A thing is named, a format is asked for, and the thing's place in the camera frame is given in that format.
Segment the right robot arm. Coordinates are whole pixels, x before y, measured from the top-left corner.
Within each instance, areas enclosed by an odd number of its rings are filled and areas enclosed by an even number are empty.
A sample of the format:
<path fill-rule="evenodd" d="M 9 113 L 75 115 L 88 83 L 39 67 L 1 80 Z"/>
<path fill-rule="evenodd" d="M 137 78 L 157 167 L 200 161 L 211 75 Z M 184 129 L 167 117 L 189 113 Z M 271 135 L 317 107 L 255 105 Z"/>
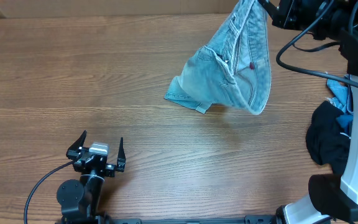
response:
<path fill-rule="evenodd" d="M 348 78 L 344 84 L 351 87 L 353 105 L 344 173 L 310 177 L 308 194 L 278 208 L 272 223 L 328 223 L 332 219 L 358 222 L 358 1 L 281 1 L 277 6 L 266 0 L 259 3 L 275 27 L 339 43 L 339 51 L 347 60 Z"/>

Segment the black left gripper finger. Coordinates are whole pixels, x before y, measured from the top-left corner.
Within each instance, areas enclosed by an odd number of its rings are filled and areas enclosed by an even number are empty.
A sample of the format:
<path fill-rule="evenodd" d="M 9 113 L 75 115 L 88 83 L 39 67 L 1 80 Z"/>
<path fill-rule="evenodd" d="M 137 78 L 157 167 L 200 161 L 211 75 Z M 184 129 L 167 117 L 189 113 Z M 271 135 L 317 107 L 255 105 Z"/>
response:
<path fill-rule="evenodd" d="M 119 143 L 119 150 L 118 150 L 118 155 L 117 155 L 117 161 L 118 162 L 125 162 L 126 161 L 126 155 L 124 152 L 124 143 L 123 143 L 123 137 L 120 138 L 120 143 Z"/>
<path fill-rule="evenodd" d="M 68 148 L 69 151 L 77 152 L 83 147 L 86 139 L 87 131 L 84 130 L 80 137 Z"/>

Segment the light blue denim shorts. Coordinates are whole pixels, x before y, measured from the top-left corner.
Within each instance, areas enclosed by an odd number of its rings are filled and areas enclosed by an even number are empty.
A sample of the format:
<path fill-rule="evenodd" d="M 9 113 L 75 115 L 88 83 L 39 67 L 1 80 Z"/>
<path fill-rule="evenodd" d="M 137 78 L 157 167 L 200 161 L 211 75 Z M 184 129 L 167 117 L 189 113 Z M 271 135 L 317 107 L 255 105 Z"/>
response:
<path fill-rule="evenodd" d="M 258 115 L 271 83 L 267 13 L 257 0 L 240 0 L 173 78 L 164 98 L 200 113 L 222 104 Z"/>

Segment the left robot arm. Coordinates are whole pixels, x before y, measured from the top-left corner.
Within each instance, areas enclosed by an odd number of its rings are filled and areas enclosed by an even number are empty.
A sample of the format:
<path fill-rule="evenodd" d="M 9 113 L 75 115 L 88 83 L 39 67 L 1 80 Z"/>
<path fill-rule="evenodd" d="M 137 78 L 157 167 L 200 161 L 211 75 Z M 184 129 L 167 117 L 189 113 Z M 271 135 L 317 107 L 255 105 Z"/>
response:
<path fill-rule="evenodd" d="M 124 172 L 126 155 L 123 140 L 120 140 L 117 162 L 108 163 L 109 145 L 94 142 L 85 147 L 87 132 L 67 149 L 66 156 L 80 178 L 64 181 L 57 190 L 57 201 L 61 206 L 62 223 L 111 223 L 111 218 L 98 212 L 99 200 L 105 178 Z"/>

